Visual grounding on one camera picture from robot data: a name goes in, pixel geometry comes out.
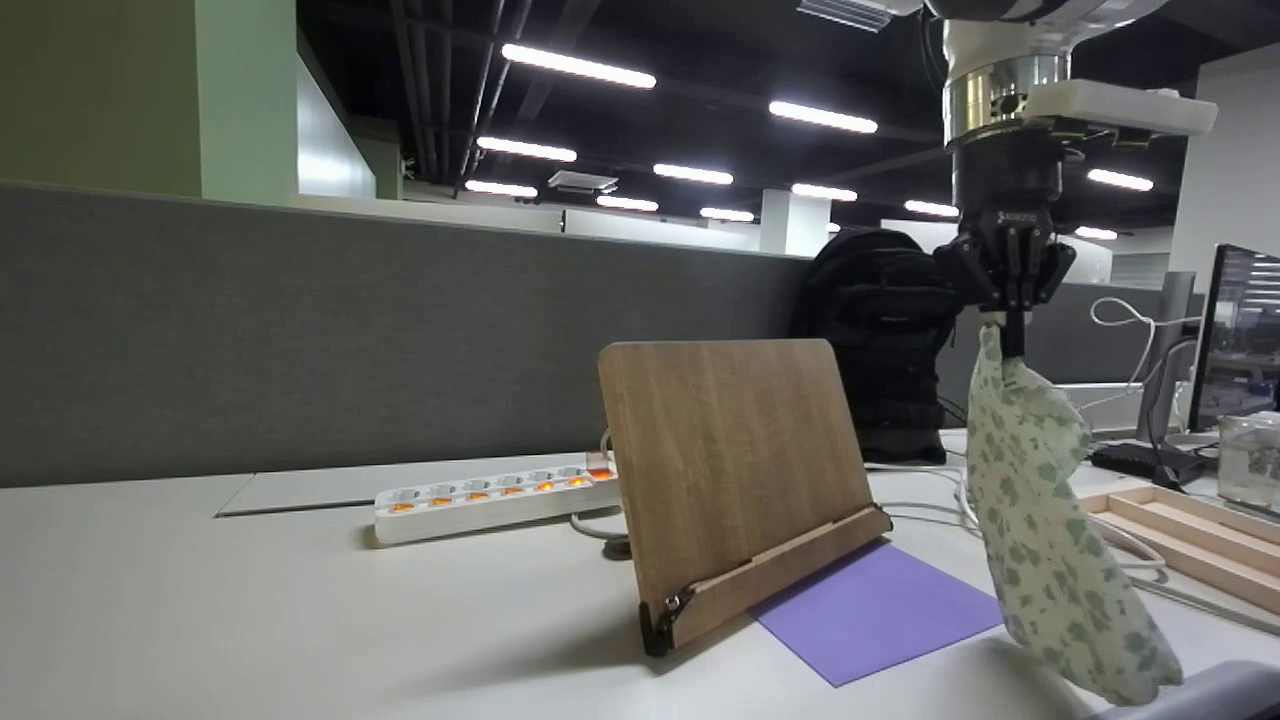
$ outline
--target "power strip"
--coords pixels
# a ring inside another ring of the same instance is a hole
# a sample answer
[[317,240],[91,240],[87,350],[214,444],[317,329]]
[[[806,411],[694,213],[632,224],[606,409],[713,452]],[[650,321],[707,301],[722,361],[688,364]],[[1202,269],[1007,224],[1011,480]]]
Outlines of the power strip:
[[584,456],[578,462],[377,493],[370,532],[378,545],[417,545],[601,509],[618,509],[615,468],[606,456]]

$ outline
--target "cloth napkin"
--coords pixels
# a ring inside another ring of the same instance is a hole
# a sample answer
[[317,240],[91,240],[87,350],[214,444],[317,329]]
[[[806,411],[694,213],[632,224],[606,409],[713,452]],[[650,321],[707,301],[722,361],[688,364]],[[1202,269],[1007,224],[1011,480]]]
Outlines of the cloth napkin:
[[1184,666],[1076,502],[1083,456],[1073,401],[978,333],[967,393],[967,498],[982,524],[1004,626],[1062,681],[1147,704]]

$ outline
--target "fluorescent light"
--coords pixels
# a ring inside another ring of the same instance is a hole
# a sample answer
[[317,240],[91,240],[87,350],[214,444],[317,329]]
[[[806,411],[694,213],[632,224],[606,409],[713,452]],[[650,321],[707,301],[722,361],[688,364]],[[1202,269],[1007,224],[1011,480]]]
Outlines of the fluorescent light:
[[909,201],[902,209],[915,214],[948,214],[948,218],[961,214],[950,203],[933,203],[933,201]]
[[744,209],[705,209],[705,218],[757,224],[757,213],[744,213]]
[[1103,240],[1103,245],[1119,240],[1119,232],[1110,232],[1110,229],[1088,229],[1088,224],[1081,224],[1076,234],[1081,234],[1081,240]]
[[715,171],[715,167],[688,167],[688,163],[650,163],[650,176],[690,180],[690,183],[732,183],[732,176],[728,176],[728,171]]
[[533,154],[533,161],[550,161],[550,163],[574,163],[574,152],[570,149],[554,149],[554,142],[525,142],[525,140],[508,140],[508,134],[479,134],[477,142],[487,149],[487,152],[500,152],[500,154]]
[[796,123],[821,123],[821,128],[838,128],[838,130],[860,130],[860,134],[876,134],[880,123],[869,115],[845,115],[845,110],[829,110],[829,106],[806,106],[806,105],[793,105],[793,99],[770,99],[767,105],[770,115],[796,118]]
[[796,194],[814,194],[814,201],[833,201],[833,203],[851,203],[856,191],[851,187],[829,187],[829,183],[793,183]]
[[467,180],[467,191],[477,191],[477,194],[518,194],[518,201],[534,201],[534,187],[533,187],[533,183]]
[[584,80],[601,80],[601,82],[655,86],[655,75],[649,75],[649,71],[618,66],[618,62],[596,62],[596,59],[562,56],[562,51],[544,51],[544,48],[527,48],[527,44],[503,44],[503,59],[562,71],[562,75],[584,75]]
[[655,201],[644,194],[596,194],[601,209],[622,209],[622,213],[655,213]]
[[1147,176],[1127,176],[1127,171],[1106,171],[1106,167],[1091,167],[1088,180],[1091,183],[1127,187],[1127,191],[1153,191],[1157,187],[1157,180],[1147,180]]

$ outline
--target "purple sticky note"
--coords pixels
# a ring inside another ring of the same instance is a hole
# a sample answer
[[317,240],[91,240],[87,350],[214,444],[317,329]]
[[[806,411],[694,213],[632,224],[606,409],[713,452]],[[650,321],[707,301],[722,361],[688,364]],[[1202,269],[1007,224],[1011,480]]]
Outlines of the purple sticky note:
[[994,626],[998,604],[880,545],[757,615],[838,686]]

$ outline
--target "gray partition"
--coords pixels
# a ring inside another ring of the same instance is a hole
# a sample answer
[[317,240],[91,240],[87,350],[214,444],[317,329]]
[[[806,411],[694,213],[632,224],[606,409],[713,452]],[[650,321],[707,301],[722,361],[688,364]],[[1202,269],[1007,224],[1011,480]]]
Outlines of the gray partition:
[[[0,187],[0,254],[0,484],[590,448],[606,340],[783,334],[802,272],[34,187]],[[1040,321],[1057,381],[1132,364],[1073,291]]]
[[[1158,291],[1136,291],[1136,286],[1097,286],[1097,283],[1062,283],[1050,303],[1037,306],[1028,321],[1028,364],[1042,373],[1057,384],[1115,384],[1136,373],[1136,361],[1145,350],[1147,329],[1099,329],[1088,321],[1088,306],[1099,295],[1119,295],[1136,311],[1157,317]],[[941,396],[950,411],[967,409],[967,373],[977,361],[977,329],[978,317],[964,311],[948,348],[941,350]]]

